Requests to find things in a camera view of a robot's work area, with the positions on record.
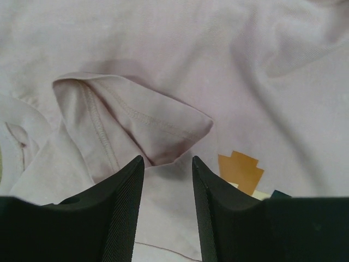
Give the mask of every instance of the light pink fabric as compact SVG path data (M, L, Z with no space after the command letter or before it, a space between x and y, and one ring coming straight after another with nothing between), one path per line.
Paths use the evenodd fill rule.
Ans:
M136 241L193 259L194 154L347 195L348 1L2 1L0 35L0 194L57 203L141 154Z

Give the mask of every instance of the dark green object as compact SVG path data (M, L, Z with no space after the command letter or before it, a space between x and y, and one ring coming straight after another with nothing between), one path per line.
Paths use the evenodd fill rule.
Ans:
M274 190L274 192L270 198L291 198L291 196L286 195L285 193L280 192L278 190Z
M349 198L271 198L230 186L193 158L203 262L349 261Z
M131 262L144 178L136 157L58 205L0 198L1 262Z

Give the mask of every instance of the garment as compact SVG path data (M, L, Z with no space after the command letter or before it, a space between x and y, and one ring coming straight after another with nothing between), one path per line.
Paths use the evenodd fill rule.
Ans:
M136 241L196 260L194 154L217 174L218 154L258 159L269 195L347 194L348 1L33 0L0 12L0 194L57 203L141 154Z

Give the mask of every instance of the seam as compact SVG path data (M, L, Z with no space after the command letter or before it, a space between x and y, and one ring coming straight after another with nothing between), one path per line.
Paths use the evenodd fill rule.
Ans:
M77 80L76 80L76 82L79 84L80 88L82 88L83 97L84 97L85 103L87 105L87 110L88 110L88 113L89 113L90 118L92 120L94 130L96 131L98 138L99 138L99 141L101 142L101 144L104 148L104 151L107 155L109 164L112 167L113 171L117 172L120 169L120 165L119 165L119 162L115 156L115 153L110 145L109 139L106 135L105 129L104 129L103 124L101 122L100 115L98 113L94 98L92 96L92 91L85 84L80 83Z
M188 131L188 130L185 130L185 129L182 129L182 128L179 128L179 127L176 127L170 123L167 123L165 121L162 121L162 120L159 120L157 118L154 118L154 117L151 117L151 116L148 116L148 115L145 115L143 113L140 113L134 109L132 109L118 94L117 92L112 89L110 86L108 85L105 85L103 83L101 83L100 81L98 80L95 80L96 82L99 83L99 85L101 85L104 89L106 89L113 97L114 99L118 102L118 104L120 105L120 107L125 111L125 113L133 118L133 119L136 119L136 120L139 120L141 121L142 123L150 126L150 125L153 125L153 126L156 126L156 127L159 127L161 130L169 133L169 134L172 134L172 135L175 135L175 136L178 136L180 138L183 138L183 139L186 139L186 140L189 140L189 141L195 141L195 140L198 140L200 139L200 137L198 135L196 135L195 133L191 132L191 131Z

